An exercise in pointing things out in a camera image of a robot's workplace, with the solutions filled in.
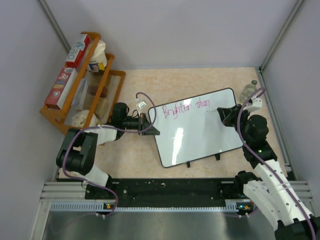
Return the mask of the white whiteboard black frame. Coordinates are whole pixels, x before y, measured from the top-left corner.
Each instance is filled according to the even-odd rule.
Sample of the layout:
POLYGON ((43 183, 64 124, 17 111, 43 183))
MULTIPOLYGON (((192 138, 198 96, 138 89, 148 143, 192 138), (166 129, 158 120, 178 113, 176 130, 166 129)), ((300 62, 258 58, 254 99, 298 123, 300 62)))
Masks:
POLYGON ((148 110, 160 131, 155 143, 164 168, 239 149, 242 141, 233 127, 222 124, 217 108, 236 105, 232 88, 177 100, 148 110))

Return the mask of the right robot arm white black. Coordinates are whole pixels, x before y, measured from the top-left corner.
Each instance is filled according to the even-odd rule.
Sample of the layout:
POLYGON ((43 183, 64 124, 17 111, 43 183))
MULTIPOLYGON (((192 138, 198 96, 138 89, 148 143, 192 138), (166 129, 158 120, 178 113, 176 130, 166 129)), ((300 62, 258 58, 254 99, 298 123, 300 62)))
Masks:
POLYGON ((217 108, 225 127, 233 127, 243 143, 243 155, 253 172, 240 171, 234 177, 233 192, 248 197, 274 230, 277 240, 315 240, 320 219, 300 200, 285 177, 269 143, 267 120, 251 115, 240 104, 217 108))

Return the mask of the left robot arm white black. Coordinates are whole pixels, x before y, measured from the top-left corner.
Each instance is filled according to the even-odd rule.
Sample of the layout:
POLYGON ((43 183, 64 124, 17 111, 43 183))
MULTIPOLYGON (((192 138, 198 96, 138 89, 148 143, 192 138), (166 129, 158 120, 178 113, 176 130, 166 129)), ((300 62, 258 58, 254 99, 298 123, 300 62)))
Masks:
POLYGON ((152 126, 144 113, 129 116, 128 110, 125 103, 117 102, 107 124, 89 127, 84 131, 70 128, 56 157, 58 167, 74 173, 82 181, 97 185, 97 194, 105 199, 113 194, 114 187, 108 183, 110 176, 95 165, 97 146, 116 141, 128 131, 141 135, 160 135, 160 131, 152 126))

